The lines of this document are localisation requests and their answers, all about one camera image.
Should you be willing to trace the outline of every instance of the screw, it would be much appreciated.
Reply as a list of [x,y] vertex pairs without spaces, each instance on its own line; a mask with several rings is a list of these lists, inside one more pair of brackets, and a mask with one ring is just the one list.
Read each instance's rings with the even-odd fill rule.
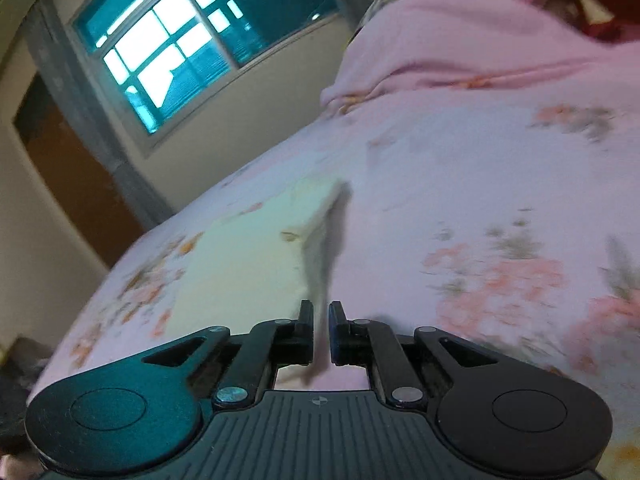
[[241,402],[249,396],[249,393],[244,388],[238,388],[237,386],[228,386],[218,390],[216,398],[220,402],[226,402],[228,404],[235,404]]
[[422,398],[422,392],[418,388],[412,388],[411,386],[402,386],[396,388],[391,393],[391,396],[398,402],[417,402]]

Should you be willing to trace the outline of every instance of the bed sheet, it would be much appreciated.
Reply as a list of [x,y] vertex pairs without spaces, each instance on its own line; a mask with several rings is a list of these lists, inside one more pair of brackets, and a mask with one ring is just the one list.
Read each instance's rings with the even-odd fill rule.
[[[300,178],[329,176],[350,186],[333,233],[340,251],[330,300],[341,300],[351,319],[383,320],[399,333],[439,326],[593,388],[614,417],[604,467],[610,478],[634,478],[640,44],[605,48],[507,1],[460,0],[457,16],[468,9],[477,22],[482,2],[486,12],[517,8],[513,26],[521,34],[528,16],[540,25],[527,29],[533,49],[542,34],[574,46],[574,57],[532,68],[530,53],[514,48],[511,58],[527,60],[519,72],[513,59],[493,56],[484,75],[471,62],[464,70],[421,62],[416,76],[415,52],[401,67],[369,59],[365,28],[324,95],[328,111],[137,241],[78,317],[37,390],[165,342],[180,278],[207,226],[255,212]],[[407,6],[429,2],[443,9],[453,0]],[[408,7],[393,4],[380,13],[388,22],[372,24],[388,34],[401,10],[404,19],[420,20]],[[489,23],[500,25],[498,34],[510,22]],[[413,32],[402,34],[398,41]],[[437,51],[428,41],[418,41],[421,56]],[[381,54],[371,47],[370,55]],[[359,72],[358,63],[370,70]],[[409,82],[398,80],[402,70]],[[364,384],[361,375],[329,367],[309,386]]]

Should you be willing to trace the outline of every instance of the towel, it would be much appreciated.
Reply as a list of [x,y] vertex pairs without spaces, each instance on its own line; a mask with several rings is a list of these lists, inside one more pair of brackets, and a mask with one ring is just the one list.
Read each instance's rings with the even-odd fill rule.
[[[212,325],[247,333],[265,320],[297,318],[301,300],[321,326],[328,263],[326,217],[343,183],[306,178],[280,195],[214,222],[200,239],[166,327],[179,338]],[[299,374],[280,373],[280,380]]]

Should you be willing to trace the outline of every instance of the pink blanket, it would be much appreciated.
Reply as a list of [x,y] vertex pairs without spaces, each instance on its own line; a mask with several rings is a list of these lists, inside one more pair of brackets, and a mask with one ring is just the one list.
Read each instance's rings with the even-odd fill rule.
[[[640,478],[639,60],[640,44],[595,43],[517,0],[385,7],[328,111],[141,238],[38,387],[164,342],[198,234],[330,176],[351,187],[330,300],[594,388],[614,417],[603,471]],[[311,387],[363,385],[327,368]]]

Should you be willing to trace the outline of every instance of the blue window glass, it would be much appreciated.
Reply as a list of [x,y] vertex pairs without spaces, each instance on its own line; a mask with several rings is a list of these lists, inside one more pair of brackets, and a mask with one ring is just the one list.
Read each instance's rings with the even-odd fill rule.
[[75,26],[151,135],[217,79],[334,10],[332,0],[92,0]]

